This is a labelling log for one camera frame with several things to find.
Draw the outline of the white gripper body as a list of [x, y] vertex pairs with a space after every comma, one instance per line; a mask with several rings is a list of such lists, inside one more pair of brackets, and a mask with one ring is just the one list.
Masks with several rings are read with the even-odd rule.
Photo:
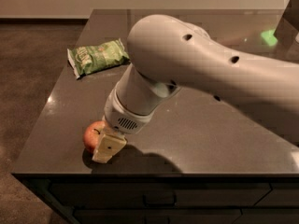
[[111, 128], [121, 133], [139, 133], [150, 122], [152, 116], [153, 113], [143, 116], [127, 110], [119, 101], [116, 89], [108, 96], [104, 108], [104, 120]]

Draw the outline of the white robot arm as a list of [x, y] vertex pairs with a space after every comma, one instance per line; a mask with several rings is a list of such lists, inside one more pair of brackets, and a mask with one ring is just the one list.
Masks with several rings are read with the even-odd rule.
[[138, 21], [127, 45], [131, 63], [107, 98], [94, 161], [108, 162], [125, 146], [124, 136], [138, 133], [182, 87], [217, 95], [297, 141], [298, 64], [228, 49], [204, 29], [166, 15]]

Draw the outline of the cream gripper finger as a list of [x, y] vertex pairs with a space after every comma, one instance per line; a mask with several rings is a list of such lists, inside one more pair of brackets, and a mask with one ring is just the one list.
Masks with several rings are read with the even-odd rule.
[[93, 161], [107, 163], [127, 144], [125, 135], [109, 127], [105, 127], [99, 135], [99, 141], [93, 152]]

